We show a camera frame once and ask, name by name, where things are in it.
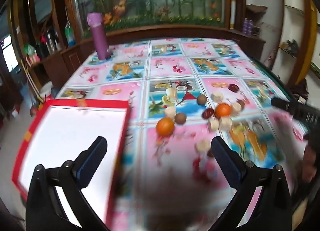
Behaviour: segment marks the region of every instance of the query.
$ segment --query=orange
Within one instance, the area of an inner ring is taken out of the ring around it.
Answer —
[[[214,112],[214,115],[216,118],[221,118],[223,116],[229,116],[232,112],[232,108],[227,103],[221,103],[219,104]]]
[[[174,122],[168,117],[162,118],[156,125],[156,131],[159,136],[170,136],[173,130]]]

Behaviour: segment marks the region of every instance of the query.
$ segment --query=purple lid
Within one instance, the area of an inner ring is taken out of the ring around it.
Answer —
[[[99,12],[88,13],[87,22],[89,26],[99,25],[102,23],[102,14]]]

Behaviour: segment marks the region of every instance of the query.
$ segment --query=patterned tablecloth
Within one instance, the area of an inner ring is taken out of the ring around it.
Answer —
[[[272,97],[286,95],[235,42],[177,38],[111,48],[109,60],[90,55],[57,97],[128,100],[132,107],[111,230],[208,230],[235,194],[212,154],[195,146],[217,135],[257,166],[281,164],[292,189],[306,129],[271,107]],[[239,91],[230,91],[229,84]],[[201,114],[217,106],[213,92],[223,93],[226,103],[245,103],[232,118],[233,132],[245,136],[244,148],[229,131],[208,131]],[[196,102],[200,94],[208,97],[205,106]],[[170,138],[158,138],[155,125],[168,106],[185,113],[187,122],[176,126]],[[257,143],[250,135],[257,136]],[[263,159],[255,155],[256,145],[263,149]],[[241,224],[259,193],[257,189]]]

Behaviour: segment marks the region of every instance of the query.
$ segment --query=purple spray bottle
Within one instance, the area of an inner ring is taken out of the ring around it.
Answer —
[[[111,57],[111,51],[107,43],[106,32],[104,31],[104,27],[102,25],[102,14],[98,12],[88,13],[87,22],[90,26],[90,32],[98,58],[100,60],[104,60]]]

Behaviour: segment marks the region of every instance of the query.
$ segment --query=gray floor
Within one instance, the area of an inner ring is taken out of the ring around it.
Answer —
[[[30,97],[25,96],[18,116],[5,120],[0,130],[0,197],[11,214],[23,219],[26,211],[11,181],[11,175],[21,141],[32,122],[31,105]]]

